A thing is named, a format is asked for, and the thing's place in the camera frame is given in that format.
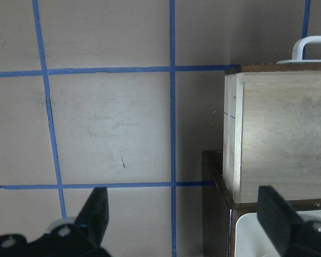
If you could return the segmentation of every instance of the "metal bolt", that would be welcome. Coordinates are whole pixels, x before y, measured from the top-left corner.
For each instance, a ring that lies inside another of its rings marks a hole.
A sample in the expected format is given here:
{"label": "metal bolt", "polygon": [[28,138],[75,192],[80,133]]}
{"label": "metal bolt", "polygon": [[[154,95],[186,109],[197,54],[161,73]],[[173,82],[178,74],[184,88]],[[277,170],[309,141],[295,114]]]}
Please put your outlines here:
{"label": "metal bolt", "polygon": [[71,232],[70,228],[68,228],[67,225],[65,225],[63,228],[61,228],[60,230],[58,230],[58,235],[60,237],[65,237],[67,235],[69,235]]}
{"label": "metal bolt", "polygon": [[9,248],[15,244],[16,244],[16,241],[13,239],[12,236],[10,236],[8,239],[6,239],[1,243],[1,248]]}
{"label": "metal bolt", "polygon": [[320,222],[314,222],[312,224],[312,228],[321,233],[321,223]]}

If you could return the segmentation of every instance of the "scuff mark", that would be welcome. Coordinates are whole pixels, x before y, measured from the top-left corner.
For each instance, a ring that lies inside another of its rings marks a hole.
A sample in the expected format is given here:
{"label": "scuff mark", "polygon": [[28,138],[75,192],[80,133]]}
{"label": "scuff mark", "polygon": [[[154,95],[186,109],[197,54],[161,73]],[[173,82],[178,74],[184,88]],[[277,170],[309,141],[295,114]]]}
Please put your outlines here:
{"label": "scuff mark", "polygon": [[123,157],[122,156],[120,156],[120,158],[121,158],[121,162],[123,163],[123,167],[124,167],[124,169],[126,168],[126,166],[125,166],[125,163],[124,163],[124,159],[123,159]]}

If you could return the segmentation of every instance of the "white handle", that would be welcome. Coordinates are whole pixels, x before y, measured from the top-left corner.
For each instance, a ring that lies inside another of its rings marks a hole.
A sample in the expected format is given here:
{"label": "white handle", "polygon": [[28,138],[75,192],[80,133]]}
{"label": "white handle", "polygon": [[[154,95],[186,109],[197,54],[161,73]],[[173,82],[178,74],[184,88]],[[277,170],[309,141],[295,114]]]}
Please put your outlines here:
{"label": "white handle", "polygon": [[303,49],[306,44],[321,44],[321,36],[307,36],[301,40],[298,40],[293,48],[292,60],[301,61],[303,59]]}

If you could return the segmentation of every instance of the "blue line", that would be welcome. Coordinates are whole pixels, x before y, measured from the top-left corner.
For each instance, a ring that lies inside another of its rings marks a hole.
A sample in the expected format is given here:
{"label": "blue line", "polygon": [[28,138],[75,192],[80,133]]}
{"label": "blue line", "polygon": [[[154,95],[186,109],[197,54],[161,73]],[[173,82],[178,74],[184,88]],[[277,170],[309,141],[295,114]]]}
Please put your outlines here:
{"label": "blue line", "polygon": [[[197,182],[176,182],[177,187],[192,187],[211,185],[214,182],[197,181]],[[101,184],[62,184],[62,188],[80,189],[80,188],[126,188],[126,187],[174,187],[172,182],[145,182],[145,183],[101,183]],[[0,185],[0,189],[6,190],[35,190],[35,189],[58,189],[59,185]]]}
{"label": "blue line", "polygon": [[171,252],[177,256],[176,247],[176,19],[175,0],[169,0],[170,12],[170,144],[171,144]]}
{"label": "blue line", "polygon": [[[308,34],[309,16],[310,16],[310,0],[305,0],[301,38],[305,38]],[[305,59],[305,48],[303,48],[303,56],[302,57],[303,57],[303,59]]]}
{"label": "blue line", "polygon": [[224,71],[238,65],[197,65],[197,66],[176,66],[176,71]]}
{"label": "blue line", "polygon": [[48,70],[48,75],[59,74],[86,74],[86,73],[132,73],[132,72],[168,72],[168,66],[155,67],[100,67],[100,68],[65,68]]}
{"label": "blue line", "polygon": [[56,171],[56,180],[57,180],[57,186],[58,186],[60,211],[62,214],[62,218],[65,218],[66,217],[66,209],[65,209],[64,194],[63,194],[63,187],[62,187],[62,177],[60,174],[60,167],[59,167],[59,160],[58,160],[58,151],[57,151],[54,119],[52,116],[51,99],[50,99],[50,85],[49,85],[47,63],[45,61],[45,52],[44,52],[44,44],[43,44],[43,36],[42,36],[42,27],[41,27],[41,23],[40,23],[38,0],[33,0],[32,5],[33,5],[33,15],[34,15],[34,21],[35,21],[35,28],[36,28],[36,36],[37,36],[37,42],[38,42],[39,57],[40,57],[40,62],[41,62],[41,68],[43,71],[45,101],[46,101],[46,105],[47,105],[47,113],[48,113],[48,119],[49,119],[49,131],[50,131],[52,153],[53,153],[53,157],[54,157],[53,162],[55,164],[55,171]]}
{"label": "blue line", "polygon": [[0,78],[41,76],[41,75],[43,75],[42,71],[4,71],[4,72],[0,72]]}

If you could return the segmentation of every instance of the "light wood surface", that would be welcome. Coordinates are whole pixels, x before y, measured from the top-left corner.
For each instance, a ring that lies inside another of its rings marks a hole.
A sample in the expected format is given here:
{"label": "light wood surface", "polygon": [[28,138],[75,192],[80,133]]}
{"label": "light wood surface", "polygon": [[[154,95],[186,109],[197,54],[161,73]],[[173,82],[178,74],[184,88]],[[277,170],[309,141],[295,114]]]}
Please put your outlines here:
{"label": "light wood surface", "polygon": [[257,201],[260,185],[287,200],[321,198],[321,72],[237,73],[225,81],[223,177],[234,201]]}

